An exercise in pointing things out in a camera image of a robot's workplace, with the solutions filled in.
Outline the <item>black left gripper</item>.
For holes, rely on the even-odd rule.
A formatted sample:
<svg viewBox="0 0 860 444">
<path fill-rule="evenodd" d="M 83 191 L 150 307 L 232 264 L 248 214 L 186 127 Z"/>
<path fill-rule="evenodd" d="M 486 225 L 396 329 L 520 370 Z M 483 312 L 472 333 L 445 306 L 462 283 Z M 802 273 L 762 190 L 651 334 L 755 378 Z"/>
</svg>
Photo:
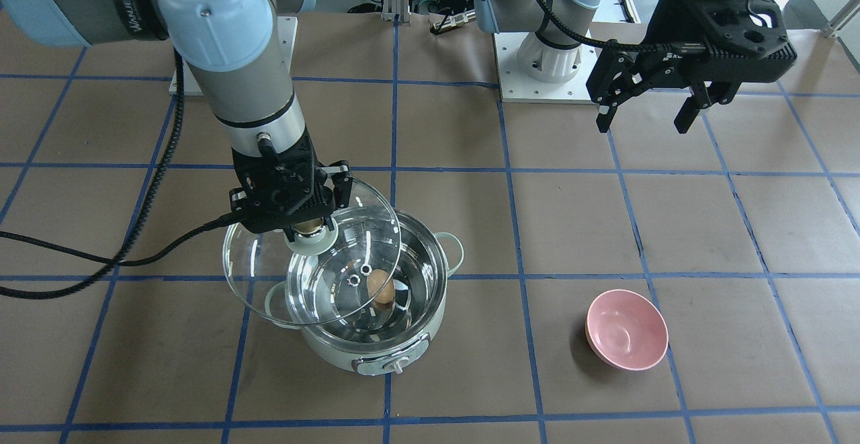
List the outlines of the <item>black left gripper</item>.
<svg viewBox="0 0 860 444">
<path fill-rule="evenodd" d="M 595 123 L 610 131 L 622 103 L 653 88 L 690 88 L 675 116 L 687 134 L 712 106 L 707 83 L 773 83 L 798 60 L 774 0 L 658 0 L 641 46 L 604 49 L 587 80 Z"/>
</svg>

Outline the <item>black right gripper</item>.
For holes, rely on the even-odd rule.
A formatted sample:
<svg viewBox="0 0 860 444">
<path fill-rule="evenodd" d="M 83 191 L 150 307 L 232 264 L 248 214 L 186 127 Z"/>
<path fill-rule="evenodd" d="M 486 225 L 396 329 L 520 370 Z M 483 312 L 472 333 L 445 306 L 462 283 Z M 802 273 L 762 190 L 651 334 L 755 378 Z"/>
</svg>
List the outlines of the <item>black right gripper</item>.
<svg viewBox="0 0 860 444">
<path fill-rule="evenodd" d="M 256 157 L 232 150 L 240 187 L 228 194 L 231 221 L 255 234 L 283 230 L 297 235 L 299 226 L 310 222 L 334 230 L 334 213 L 347 208 L 352 192 L 347 160 L 322 165 L 309 132 L 283 151 L 275 149 L 270 135 L 261 135 L 257 148 Z"/>
</svg>

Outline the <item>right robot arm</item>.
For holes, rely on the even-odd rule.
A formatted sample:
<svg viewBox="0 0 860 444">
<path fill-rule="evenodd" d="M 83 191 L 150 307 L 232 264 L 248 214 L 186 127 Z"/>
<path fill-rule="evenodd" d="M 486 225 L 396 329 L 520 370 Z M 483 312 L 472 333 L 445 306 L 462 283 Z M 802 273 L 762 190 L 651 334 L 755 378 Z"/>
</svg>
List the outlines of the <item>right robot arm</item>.
<svg viewBox="0 0 860 444">
<path fill-rule="evenodd" d="M 227 132 L 241 187 L 232 208 L 255 234 L 334 232 L 348 203 L 346 163 L 314 153 L 282 51 L 281 15 L 316 0 L 2 0 L 21 31 L 47 46 L 170 40 Z"/>
</svg>

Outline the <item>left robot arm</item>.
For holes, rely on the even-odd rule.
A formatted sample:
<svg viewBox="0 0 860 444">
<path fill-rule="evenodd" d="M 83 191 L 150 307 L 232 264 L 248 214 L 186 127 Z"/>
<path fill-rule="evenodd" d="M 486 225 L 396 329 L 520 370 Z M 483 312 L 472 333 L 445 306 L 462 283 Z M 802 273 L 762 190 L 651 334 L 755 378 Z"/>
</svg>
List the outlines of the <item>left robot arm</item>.
<svg viewBox="0 0 860 444">
<path fill-rule="evenodd" d="M 600 0 L 475 0 L 486 33 L 526 33 L 519 58 L 541 82 L 575 74 L 562 56 L 581 46 L 599 51 L 585 86 L 598 104 L 600 132 L 617 109 L 657 88 L 690 89 L 675 117 L 680 134 L 701 111 L 734 100 L 744 83 L 777 82 L 798 60 L 774 0 L 658 0 L 645 37 L 636 45 L 587 36 Z"/>
</svg>

